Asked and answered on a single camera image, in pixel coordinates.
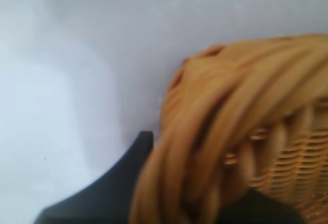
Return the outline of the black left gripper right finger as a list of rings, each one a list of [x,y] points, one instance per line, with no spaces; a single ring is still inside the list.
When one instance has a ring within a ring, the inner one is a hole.
[[[304,224],[292,207],[256,190],[249,190],[236,202],[222,208],[217,224]]]

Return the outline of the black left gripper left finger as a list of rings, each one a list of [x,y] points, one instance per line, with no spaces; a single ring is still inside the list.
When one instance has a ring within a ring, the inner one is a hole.
[[[73,196],[45,208],[35,223],[127,223],[133,191],[153,149],[153,133],[142,131],[101,178]]]

